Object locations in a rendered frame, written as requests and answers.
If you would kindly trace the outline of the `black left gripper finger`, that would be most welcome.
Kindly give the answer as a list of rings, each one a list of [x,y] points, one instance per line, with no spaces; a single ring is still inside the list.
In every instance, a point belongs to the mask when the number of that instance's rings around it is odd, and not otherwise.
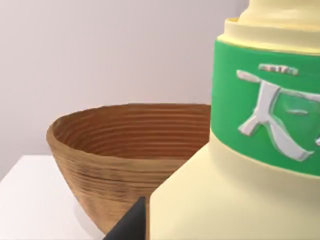
[[[139,197],[102,240],[146,240],[146,198]]]

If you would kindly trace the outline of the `brown woven basket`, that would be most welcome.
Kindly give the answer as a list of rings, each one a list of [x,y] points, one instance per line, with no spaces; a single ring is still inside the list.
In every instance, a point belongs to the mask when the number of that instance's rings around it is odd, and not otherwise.
[[[211,107],[129,103],[56,119],[46,141],[85,213],[107,234],[209,140]]]

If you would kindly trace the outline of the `cream bottle with green label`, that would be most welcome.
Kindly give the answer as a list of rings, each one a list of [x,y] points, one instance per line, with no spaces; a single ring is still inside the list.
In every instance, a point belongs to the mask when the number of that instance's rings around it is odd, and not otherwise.
[[[209,141],[152,193],[150,240],[320,240],[320,0],[249,0],[213,57]]]

